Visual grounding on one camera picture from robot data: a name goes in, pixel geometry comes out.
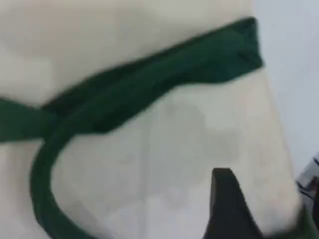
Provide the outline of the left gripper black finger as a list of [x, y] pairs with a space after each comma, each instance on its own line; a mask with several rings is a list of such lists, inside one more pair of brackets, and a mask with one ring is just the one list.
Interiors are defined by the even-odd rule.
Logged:
[[209, 220], [205, 239], [262, 239], [240, 185], [229, 168], [212, 170]]

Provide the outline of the right gripper silver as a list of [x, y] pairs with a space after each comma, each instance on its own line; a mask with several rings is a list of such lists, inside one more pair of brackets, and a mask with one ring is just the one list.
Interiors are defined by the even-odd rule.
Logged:
[[314, 200], [319, 184], [319, 154], [317, 153], [297, 178], [297, 186], [301, 194]]

